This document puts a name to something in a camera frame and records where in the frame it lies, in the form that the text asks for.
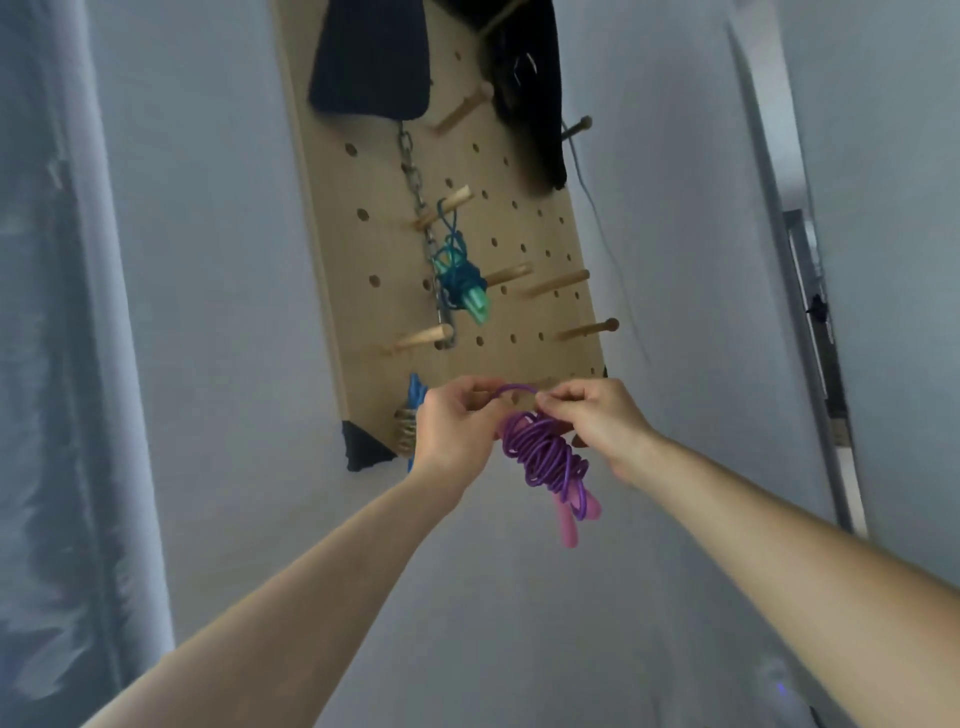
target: hand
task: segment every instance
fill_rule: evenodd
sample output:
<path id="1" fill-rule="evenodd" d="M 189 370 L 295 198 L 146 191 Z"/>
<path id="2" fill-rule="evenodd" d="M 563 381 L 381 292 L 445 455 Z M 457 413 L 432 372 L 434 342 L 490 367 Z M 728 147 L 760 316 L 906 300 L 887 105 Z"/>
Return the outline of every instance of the hand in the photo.
<path id="1" fill-rule="evenodd" d="M 514 411 L 507 395 L 493 396 L 504 383 L 491 376 L 461 376 L 429 390 L 417 410 L 412 473 L 451 486 L 459 500 L 487 465 L 497 426 Z"/>
<path id="2" fill-rule="evenodd" d="M 549 393 L 537 393 L 537 406 L 570 423 L 583 444 L 602 452 L 621 480 L 640 485 L 637 450 L 659 437 L 619 379 L 573 379 Z"/>

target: pegboard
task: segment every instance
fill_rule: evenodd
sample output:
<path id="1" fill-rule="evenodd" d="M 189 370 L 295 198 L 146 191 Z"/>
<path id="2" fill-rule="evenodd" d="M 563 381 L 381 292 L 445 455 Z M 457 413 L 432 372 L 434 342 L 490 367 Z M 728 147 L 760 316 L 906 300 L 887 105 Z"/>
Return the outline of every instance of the pegboard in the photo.
<path id="1" fill-rule="evenodd" d="M 583 269 L 566 190 L 549 188 L 532 144 L 503 125 L 492 105 L 439 136 L 434 127 L 480 83 L 481 40 L 458 18 L 424 3 L 430 44 L 428 112 L 406 129 L 435 204 L 468 184 L 474 199 L 459 210 L 469 258 L 482 273 L 532 263 L 534 273 L 492 286 L 490 320 L 478 327 L 454 313 L 457 344 L 385 355 L 383 347 L 438 323 L 433 272 L 415 231 L 414 198 L 400 169 L 394 121 L 320 116 L 307 104 L 323 0 L 275 0 L 281 67 L 300 157 L 307 223 L 341 417 L 396 449 L 394 411 L 417 372 L 430 386 L 462 374 L 546 383 L 601 376 L 597 336 L 555 342 L 563 329 L 596 321 L 586 282 L 534 299 L 518 293 Z M 440 223 L 435 228 L 443 238 Z"/>

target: cable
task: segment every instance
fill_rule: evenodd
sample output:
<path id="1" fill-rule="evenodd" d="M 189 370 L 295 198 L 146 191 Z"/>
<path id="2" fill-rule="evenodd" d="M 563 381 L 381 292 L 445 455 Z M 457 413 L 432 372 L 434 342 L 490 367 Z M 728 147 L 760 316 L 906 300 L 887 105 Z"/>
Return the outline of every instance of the cable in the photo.
<path id="1" fill-rule="evenodd" d="M 561 126 L 564 128 L 564 131 L 568 131 L 568 126 L 566 122 L 561 119 Z M 567 143 L 570 145 L 570 154 L 573 156 L 573 167 L 577 173 L 577 181 L 580 183 L 580 188 L 584 190 L 584 195 L 587 196 L 587 202 L 590 203 L 590 209 L 593 211 L 593 220 L 596 222 L 597 230 L 600 232 L 600 242 L 603 244 L 604 250 L 607 252 L 607 257 L 610 259 L 611 265 L 613 266 L 613 271 L 616 273 L 617 279 L 620 281 L 620 293 L 623 296 L 623 300 L 627 305 L 627 320 L 630 322 L 630 329 L 634 333 L 634 338 L 636 339 L 636 344 L 640 347 L 640 353 L 643 354 L 643 360 L 650 364 L 650 355 L 647 353 L 646 347 L 643 346 L 643 339 L 640 337 L 639 327 L 636 325 L 636 319 L 634 318 L 634 308 L 630 302 L 630 295 L 627 288 L 627 280 L 623 276 L 623 267 L 619 264 L 616 259 L 616 255 L 613 254 L 613 250 L 610 247 L 610 243 L 607 241 L 607 235 L 603 229 L 603 222 L 600 219 L 600 213 L 597 211 L 597 205 L 593 201 L 593 195 L 590 194 L 590 190 L 587 187 L 587 183 L 584 182 L 584 173 L 580 169 L 580 158 L 577 156 L 577 147 L 573 143 L 573 137 L 570 136 L 567 138 Z"/>

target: black cloth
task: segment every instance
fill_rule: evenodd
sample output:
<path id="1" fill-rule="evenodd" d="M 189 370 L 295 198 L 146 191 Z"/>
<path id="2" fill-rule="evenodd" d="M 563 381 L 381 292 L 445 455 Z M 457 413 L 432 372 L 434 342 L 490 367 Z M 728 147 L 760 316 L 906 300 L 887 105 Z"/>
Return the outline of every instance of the black cloth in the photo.
<path id="1" fill-rule="evenodd" d="M 423 0 L 330 0 L 310 106 L 410 121 L 430 105 Z"/>
<path id="2" fill-rule="evenodd" d="M 446 0 L 474 28 L 487 25 L 506 0 Z M 557 189 L 566 186 L 561 142 L 563 93 L 557 17 L 551 0 L 529 0 L 487 36 L 500 118 L 526 124 L 547 177 Z"/>
<path id="3" fill-rule="evenodd" d="M 347 446 L 347 470 L 357 473 L 377 463 L 393 460 L 396 453 L 370 435 L 365 429 L 347 420 L 341 422 L 344 445 Z"/>

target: metal chain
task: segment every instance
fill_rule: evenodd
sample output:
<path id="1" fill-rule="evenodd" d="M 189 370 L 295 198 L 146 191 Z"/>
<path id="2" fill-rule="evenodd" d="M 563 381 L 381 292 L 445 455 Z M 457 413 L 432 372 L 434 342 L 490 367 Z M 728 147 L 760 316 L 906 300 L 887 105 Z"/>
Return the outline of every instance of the metal chain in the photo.
<path id="1" fill-rule="evenodd" d="M 400 147 L 400 169 L 403 170 L 403 175 L 406 177 L 407 188 L 416 199 L 414 212 L 420 217 L 427 208 L 426 200 L 423 199 L 423 174 L 414 162 L 414 137 L 406 130 L 402 121 L 399 122 L 399 129 L 396 141 Z M 439 247 L 437 238 L 434 237 L 433 231 L 428 227 L 423 231 L 423 251 L 431 270 L 433 270 L 433 256 L 439 250 Z M 453 312 L 446 305 L 444 291 L 436 273 L 433 276 L 433 292 L 437 303 L 438 323 L 450 324 L 453 327 L 453 335 L 446 341 L 441 342 L 440 347 L 442 349 L 453 349 L 457 343 L 457 329 L 453 323 Z"/>

